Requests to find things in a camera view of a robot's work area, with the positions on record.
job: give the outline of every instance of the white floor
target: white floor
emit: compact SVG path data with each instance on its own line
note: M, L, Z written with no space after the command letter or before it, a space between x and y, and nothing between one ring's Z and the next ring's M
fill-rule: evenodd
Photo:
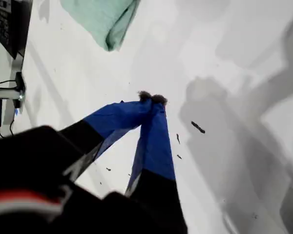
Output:
M139 90L162 94L189 233L285 232L290 178L279 162L293 162L293 0L141 1L112 53L57 0L43 1L33 3L15 131L61 129ZM101 197L124 192L138 136L117 142L79 184Z

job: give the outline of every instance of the green cloth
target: green cloth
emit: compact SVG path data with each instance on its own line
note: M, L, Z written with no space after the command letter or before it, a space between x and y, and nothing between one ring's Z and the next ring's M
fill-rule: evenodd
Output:
M122 44L138 0L61 0L61 5L99 46L112 51Z

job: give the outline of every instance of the debris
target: debris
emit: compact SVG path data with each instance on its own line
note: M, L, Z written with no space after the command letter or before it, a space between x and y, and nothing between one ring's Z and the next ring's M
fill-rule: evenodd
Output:
M253 214L252 214L252 218L253 218L253 219L258 219L258 215L257 215L256 213L253 213Z
M177 140L178 140L178 142L179 142L179 144L180 144L180 140L179 140L179 135L178 135L178 133L177 133Z
M202 129L199 125L197 125L197 123L191 121L191 124L192 124L195 128L197 128L201 133L205 134L205 130Z

